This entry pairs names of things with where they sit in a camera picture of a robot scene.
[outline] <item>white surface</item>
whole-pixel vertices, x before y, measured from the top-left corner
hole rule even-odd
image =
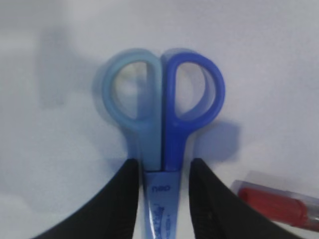
[[[98,69],[132,47],[196,50],[227,85],[218,120],[187,144],[178,239],[194,238],[194,156],[228,186],[248,180],[319,198],[318,12],[317,0],[2,0],[0,238],[53,226],[136,156],[94,85]],[[140,201],[136,239],[142,210]]]

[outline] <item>black object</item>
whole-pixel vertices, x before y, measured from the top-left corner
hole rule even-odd
[[[87,204],[34,239],[131,239],[139,197],[139,166],[127,160]]]
[[[190,167],[189,203],[196,239],[301,239],[247,206],[199,158]]]

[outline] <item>scissor handle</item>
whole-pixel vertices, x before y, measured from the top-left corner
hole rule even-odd
[[[126,65],[145,62],[152,82],[153,106],[146,119],[132,119],[116,105],[113,97],[113,84],[119,71]],[[102,84],[102,99],[109,114],[123,127],[135,132],[139,138],[143,166],[147,171],[161,168],[161,97],[162,69],[160,60],[146,50],[138,49],[122,53],[112,59],[107,68]]]
[[[175,114],[176,72],[182,63],[195,63],[212,76],[215,84],[215,99],[210,108],[194,120],[185,121]],[[225,83],[217,66],[206,57],[192,52],[177,53],[166,65],[166,103],[164,128],[164,169],[178,171],[182,168],[185,144],[188,136],[216,118],[225,99]]]

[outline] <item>blue plastic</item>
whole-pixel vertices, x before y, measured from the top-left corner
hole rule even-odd
[[[147,239],[174,239],[179,200],[179,172],[145,172]]]
[[[175,114],[176,72],[182,63],[195,63],[212,76],[215,84],[215,100],[211,107],[200,117],[184,121]],[[178,53],[166,65],[166,89],[164,108],[164,171],[179,171],[182,168],[185,144],[188,136],[197,129],[209,124],[220,112],[225,99],[225,83],[217,66],[197,53]]]
[[[113,84],[119,71],[134,62],[145,62],[153,80],[152,112],[147,119],[132,119],[116,106],[112,97]],[[138,136],[146,171],[161,170],[161,107],[162,107],[162,67],[160,60],[146,50],[134,50],[115,57],[107,69],[102,84],[102,99],[109,114],[122,126]]]

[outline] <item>red marker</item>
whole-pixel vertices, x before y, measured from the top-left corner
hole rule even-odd
[[[241,189],[238,196],[270,220],[319,232],[319,205],[253,188]]]

